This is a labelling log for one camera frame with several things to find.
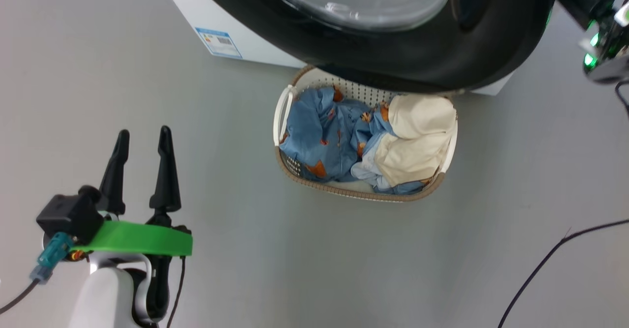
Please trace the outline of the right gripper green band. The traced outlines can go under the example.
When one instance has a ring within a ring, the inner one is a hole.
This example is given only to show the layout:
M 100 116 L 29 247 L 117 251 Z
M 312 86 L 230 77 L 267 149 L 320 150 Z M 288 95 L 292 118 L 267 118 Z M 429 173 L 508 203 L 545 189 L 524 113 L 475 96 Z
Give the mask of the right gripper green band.
M 557 0 L 575 23 L 588 30 L 596 23 L 598 32 L 582 41 L 586 52 L 583 72 L 595 84 L 626 83 L 629 74 L 628 1 L 619 8 L 615 0 Z

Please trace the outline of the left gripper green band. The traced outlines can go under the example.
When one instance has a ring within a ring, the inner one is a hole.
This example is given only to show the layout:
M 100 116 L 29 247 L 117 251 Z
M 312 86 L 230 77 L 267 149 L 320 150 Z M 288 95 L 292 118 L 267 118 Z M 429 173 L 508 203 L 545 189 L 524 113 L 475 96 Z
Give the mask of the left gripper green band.
M 73 220 L 73 234 L 79 240 L 77 249 L 83 252 L 117 252 L 158 256 L 189 257 L 193 253 L 193 237 L 185 229 L 121 221 L 126 211 L 123 201 L 124 165 L 128 160 L 130 133 L 122 129 L 101 180 L 100 192 L 105 216 L 95 219 Z M 155 193 L 149 207 L 155 213 L 171 213 L 181 209 L 179 176 L 174 155 L 171 129 L 160 128 L 158 145 L 159 171 Z

